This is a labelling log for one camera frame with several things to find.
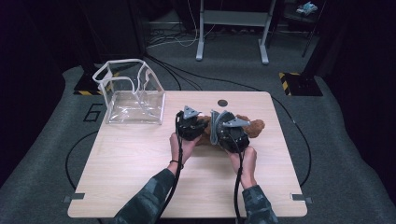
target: teddy bear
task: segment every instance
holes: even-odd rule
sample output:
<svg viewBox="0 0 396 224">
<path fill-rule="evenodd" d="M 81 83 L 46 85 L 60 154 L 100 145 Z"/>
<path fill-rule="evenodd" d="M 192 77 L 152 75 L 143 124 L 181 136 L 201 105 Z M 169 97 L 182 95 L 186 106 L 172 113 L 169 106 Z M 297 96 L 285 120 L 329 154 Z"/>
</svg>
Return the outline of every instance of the teddy bear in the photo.
<svg viewBox="0 0 396 224">
<path fill-rule="evenodd" d="M 243 116 L 243 115 L 235 115 L 235 116 L 239 119 L 250 121 L 250 125 L 242 127 L 244 129 L 245 133 L 247 133 L 247 136 L 249 138 L 258 137 L 265 127 L 265 123 L 262 119 L 250 120 L 247 116 Z M 207 121 L 208 125 L 205 128 L 201 139 L 198 141 L 197 146 L 198 145 L 210 145 L 210 130 L 211 130 L 210 120 L 211 120 L 211 117 L 210 116 L 200 116 L 198 119 L 203 119 L 204 121 Z"/>
</svg>

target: wrist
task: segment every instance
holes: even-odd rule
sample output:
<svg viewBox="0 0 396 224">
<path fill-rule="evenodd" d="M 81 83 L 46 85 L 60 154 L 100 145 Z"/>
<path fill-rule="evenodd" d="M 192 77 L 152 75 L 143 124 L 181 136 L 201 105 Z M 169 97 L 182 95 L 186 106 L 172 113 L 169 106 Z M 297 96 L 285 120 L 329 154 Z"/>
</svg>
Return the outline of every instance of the wrist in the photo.
<svg viewBox="0 0 396 224">
<path fill-rule="evenodd" d="M 242 188 L 248 189 L 250 187 L 256 186 L 257 182 L 254 176 L 241 176 Z"/>
<path fill-rule="evenodd" d="M 176 162 L 170 162 L 168 167 L 166 167 L 172 174 L 176 175 L 177 171 L 177 163 Z"/>
</svg>

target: sleeve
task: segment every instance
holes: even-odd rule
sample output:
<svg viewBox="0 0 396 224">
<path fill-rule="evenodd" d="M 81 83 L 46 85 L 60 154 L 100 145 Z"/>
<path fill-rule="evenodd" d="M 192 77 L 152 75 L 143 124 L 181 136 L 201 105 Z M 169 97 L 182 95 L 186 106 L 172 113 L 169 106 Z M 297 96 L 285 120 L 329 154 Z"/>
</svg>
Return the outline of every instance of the sleeve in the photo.
<svg viewBox="0 0 396 224">
<path fill-rule="evenodd" d="M 153 176 L 148 183 L 111 219 L 110 224 L 154 223 L 163 209 L 166 195 L 175 176 L 168 169 Z"/>
<path fill-rule="evenodd" d="M 242 191 L 245 209 L 247 211 L 247 223 L 267 224 L 277 223 L 277 217 L 272 210 L 271 203 L 265 197 L 259 185 L 250 187 Z"/>
</svg>

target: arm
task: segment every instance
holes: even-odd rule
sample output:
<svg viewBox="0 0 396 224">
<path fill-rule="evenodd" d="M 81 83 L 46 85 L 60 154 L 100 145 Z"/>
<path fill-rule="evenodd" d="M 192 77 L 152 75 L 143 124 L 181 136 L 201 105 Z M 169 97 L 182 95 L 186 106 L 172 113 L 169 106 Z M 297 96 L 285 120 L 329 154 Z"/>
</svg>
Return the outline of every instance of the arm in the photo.
<svg viewBox="0 0 396 224">
<path fill-rule="evenodd" d="M 240 165 L 239 155 L 237 153 L 226 152 L 230 157 L 234 171 L 237 173 Z M 242 195 L 247 211 L 247 223 L 277 223 L 277 217 L 272 210 L 270 202 L 265 197 L 262 189 L 257 185 L 256 179 L 254 178 L 256 160 L 256 150 L 253 147 L 247 147 L 245 149 L 241 175 L 241 184 L 244 188 Z"/>
<path fill-rule="evenodd" d="M 195 144 L 200 137 L 192 141 L 182 140 L 183 161 L 185 164 L 190 157 Z M 172 161 L 178 161 L 177 135 L 172 133 L 169 138 Z M 177 162 L 170 162 L 166 169 L 153 176 L 148 183 L 136 193 L 114 216 L 110 223 L 154 223 L 161 213 L 166 195 L 173 186 Z"/>
</svg>

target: hand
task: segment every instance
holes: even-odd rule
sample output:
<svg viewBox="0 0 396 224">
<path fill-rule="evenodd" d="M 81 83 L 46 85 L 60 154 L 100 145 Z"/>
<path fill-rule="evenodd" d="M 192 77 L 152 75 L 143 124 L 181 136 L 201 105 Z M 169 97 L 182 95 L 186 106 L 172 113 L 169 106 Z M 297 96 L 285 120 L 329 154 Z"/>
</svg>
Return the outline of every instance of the hand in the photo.
<svg viewBox="0 0 396 224">
<path fill-rule="evenodd" d="M 238 173 L 238 169 L 240 166 L 239 154 L 231 153 L 227 151 L 227 154 L 231 160 L 231 164 L 233 165 L 233 170 L 235 173 Z M 257 185 L 256 179 L 254 178 L 254 170 L 256 169 L 256 160 L 257 160 L 257 152 L 253 147 L 247 147 L 245 149 L 244 161 L 242 163 L 242 175 L 241 175 L 241 184 L 244 189 L 248 189 L 252 186 Z"/>
<path fill-rule="evenodd" d="M 196 137 L 192 141 L 187 141 L 185 139 L 182 139 L 181 148 L 183 148 L 183 158 L 181 164 L 184 165 L 186 163 L 187 159 L 192 154 L 192 150 L 195 148 L 195 145 L 200 140 L 200 138 L 201 135 Z M 178 141 L 177 141 L 177 135 L 175 133 L 171 134 L 171 137 L 169 138 L 169 142 L 171 144 L 172 161 L 178 161 Z M 169 163 L 168 169 L 172 171 L 172 173 L 174 173 L 175 175 L 177 170 L 177 163 L 176 162 Z"/>
</svg>

